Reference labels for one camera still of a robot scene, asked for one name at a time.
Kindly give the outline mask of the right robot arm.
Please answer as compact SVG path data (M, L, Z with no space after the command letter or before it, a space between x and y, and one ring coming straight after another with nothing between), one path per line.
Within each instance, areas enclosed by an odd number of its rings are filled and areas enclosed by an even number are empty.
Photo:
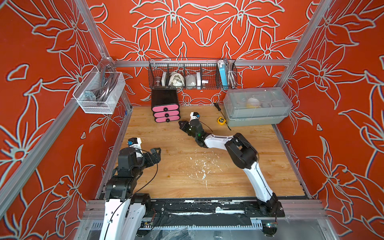
M226 150L233 163L247 175L256 194L259 212L263 216L278 217L282 211L277 195L269 187L259 165L259 153L240 133L218 136L207 133L200 120L179 121L180 129L195 139L202 148Z

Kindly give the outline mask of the pink bottom drawer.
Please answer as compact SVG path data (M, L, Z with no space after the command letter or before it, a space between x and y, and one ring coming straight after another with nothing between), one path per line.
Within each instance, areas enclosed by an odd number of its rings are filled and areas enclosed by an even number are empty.
M180 120L180 115L155 118L156 123L169 123L169 122L179 121L179 120Z

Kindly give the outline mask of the black pink drawer cabinet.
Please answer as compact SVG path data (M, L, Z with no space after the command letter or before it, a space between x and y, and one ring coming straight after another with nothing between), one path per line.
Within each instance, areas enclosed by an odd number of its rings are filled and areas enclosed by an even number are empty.
M154 106L169 104L179 105L179 99L176 90L152 90L151 109Z

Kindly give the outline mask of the pink top drawer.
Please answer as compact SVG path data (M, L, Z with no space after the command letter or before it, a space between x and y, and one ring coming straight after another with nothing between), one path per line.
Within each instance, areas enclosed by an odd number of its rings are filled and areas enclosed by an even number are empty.
M152 111L154 113L159 113L159 112L169 112L169 111L177 111L179 109L179 105L177 104L169 104L169 105L158 105L152 107Z

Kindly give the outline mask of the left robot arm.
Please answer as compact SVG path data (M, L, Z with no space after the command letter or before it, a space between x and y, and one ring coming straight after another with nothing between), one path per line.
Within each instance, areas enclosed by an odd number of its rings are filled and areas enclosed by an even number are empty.
M106 185L105 213L100 240L133 240L142 219L151 211L149 194L135 193L138 179L144 169L158 166L161 149L149 152L138 147L120 150L118 167Z

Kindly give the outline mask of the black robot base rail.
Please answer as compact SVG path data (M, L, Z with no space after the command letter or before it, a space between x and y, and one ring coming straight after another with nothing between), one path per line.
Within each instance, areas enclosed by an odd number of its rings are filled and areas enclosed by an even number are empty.
M284 218L282 203L262 204L257 199L152 199L141 202L144 206L142 228L150 227L253 227L252 220L276 222Z

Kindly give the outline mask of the pink drawer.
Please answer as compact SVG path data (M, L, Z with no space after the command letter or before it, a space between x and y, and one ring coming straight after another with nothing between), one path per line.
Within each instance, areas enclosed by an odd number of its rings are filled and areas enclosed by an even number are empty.
M179 105L177 104L169 104L169 105L158 105L152 107L152 111L154 113L159 113L159 112L169 112L169 111L177 111L179 109Z
M167 111L167 112L155 112L154 117L155 118L167 118L170 116L177 116L179 115L179 110L173 110L173 111Z
M155 118L156 123L169 123L169 122L179 121L179 120L180 120L180 115Z

